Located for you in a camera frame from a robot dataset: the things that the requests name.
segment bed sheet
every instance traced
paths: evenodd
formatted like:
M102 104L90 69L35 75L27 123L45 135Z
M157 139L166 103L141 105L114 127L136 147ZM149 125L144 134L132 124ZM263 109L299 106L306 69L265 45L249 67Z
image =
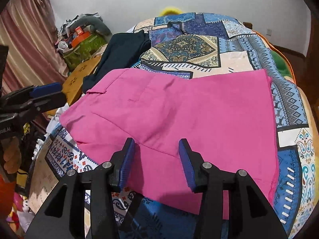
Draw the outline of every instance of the bed sheet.
M318 175L316 152L319 152L319 138L307 98L292 79L285 79L279 74L267 41L236 19L215 14L187 13L157 17L137 24L130 32L140 30L149 33L152 48L141 56L133 66L135 68L174 74L186 79L260 68L267 70L273 79L280 164L274 209L289 238L293 238L318 202L318 179L315 177ZM206 47L208 44L209 60L207 57L204 60L190 59L189 53L181 55L180 51L194 49L191 45L195 39L197 44L198 41L205 43ZM37 159L29 197L31 208L34 211L39 209L68 169L75 168L82 172L96 166L77 148L67 131L59 127L56 134L46 141ZM121 238L134 238L134 234L141 236L143 233L147 237L155 233L158 238L173 238L168 233L172 229L167 228L170 224L178 226L179 219L172 219L172 216L181 217L183 224L189 225L189 230L180 233L183 233L184 238L191 238L196 222L196 216L192 214L144 198L128 188L121 194L114 194L113 203ZM227 221L223 229L223 235L226 234Z

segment green fabric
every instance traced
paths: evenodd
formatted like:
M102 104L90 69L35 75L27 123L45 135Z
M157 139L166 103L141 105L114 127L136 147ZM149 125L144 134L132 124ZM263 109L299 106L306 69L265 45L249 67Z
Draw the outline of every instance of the green fabric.
M104 44L106 44L104 38L97 33L93 33L80 42L73 50L66 52L63 55L64 61L70 71L73 71L80 63L89 60Z
M286 61L275 51L271 51L272 57L275 60L277 69L282 76L289 76L292 78L291 72L286 64Z

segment orange cord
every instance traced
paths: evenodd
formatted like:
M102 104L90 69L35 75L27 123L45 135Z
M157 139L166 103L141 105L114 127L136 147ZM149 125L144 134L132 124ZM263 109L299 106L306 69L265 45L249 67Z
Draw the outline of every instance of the orange cord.
M278 49L276 49L263 35L261 35L260 33L258 33L258 32L255 31L255 30L254 30L254 32L256 32L259 37L261 37L262 39L264 39L264 40L266 41L266 43L268 44L268 46L269 46L273 51L277 52L277 53L286 61L287 65L288 65L288 67L289 67L289 71L290 71L290 73L291 73L291 75L292 75L292 79L293 79L294 83L296 83L295 75L294 75L294 73L293 73L293 69L292 69L291 64L290 64L290 62L288 61L288 59L287 59Z

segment yellow fuzzy object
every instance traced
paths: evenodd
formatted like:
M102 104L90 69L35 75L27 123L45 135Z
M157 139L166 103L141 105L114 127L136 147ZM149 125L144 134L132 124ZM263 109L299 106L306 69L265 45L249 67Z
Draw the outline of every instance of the yellow fuzzy object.
M183 12L176 7L166 7L159 16L182 14Z

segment wall outlet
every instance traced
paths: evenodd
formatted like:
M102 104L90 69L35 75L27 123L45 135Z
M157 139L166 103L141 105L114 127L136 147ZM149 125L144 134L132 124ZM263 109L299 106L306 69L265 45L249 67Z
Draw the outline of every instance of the wall outlet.
M272 30L270 28L267 29L267 36L271 36L272 35Z

